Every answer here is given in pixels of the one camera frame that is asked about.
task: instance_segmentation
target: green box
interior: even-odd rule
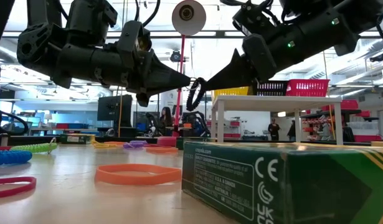
[[[92,136],[89,134],[60,134],[62,144],[90,144]]]
[[[196,141],[196,142],[216,142],[216,138],[202,138],[202,137],[179,137],[176,139],[176,147],[179,150],[184,149],[184,143],[186,141]]]
[[[240,223],[383,224],[383,148],[185,142],[182,189]]]

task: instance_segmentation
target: ce mark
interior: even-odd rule
[[[256,173],[258,174],[258,176],[260,178],[264,178],[264,175],[259,171],[259,163],[263,162],[264,160],[265,160],[265,158],[260,157],[259,159],[256,160],[256,163],[255,163],[255,170],[256,170]],[[273,159],[267,165],[267,174],[275,182],[278,182],[277,177],[274,176],[274,173],[277,172],[277,169],[273,166],[277,163],[278,163],[278,160]]]

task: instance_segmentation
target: wooden table surface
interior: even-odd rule
[[[182,192],[180,182],[147,187],[94,181],[98,165],[119,163],[181,168],[182,151],[155,155],[61,145],[51,155],[34,154],[27,164],[0,167],[0,178],[37,178],[34,191],[0,198],[0,224],[235,223]]]

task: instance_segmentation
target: red pole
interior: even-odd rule
[[[186,36],[181,36],[181,54],[180,54],[180,73],[183,74],[183,61],[184,61],[184,43],[186,41]],[[179,114],[180,114],[180,97],[181,97],[181,88],[177,89],[177,105],[176,105],[176,116],[174,118],[174,131],[173,136],[178,136],[179,131]]]

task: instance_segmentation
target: black monitor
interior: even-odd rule
[[[97,120],[119,120],[121,96],[100,97],[98,99]],[[122,96],[121,127],[131,127],[130,114],[133,98],[131,95]]]

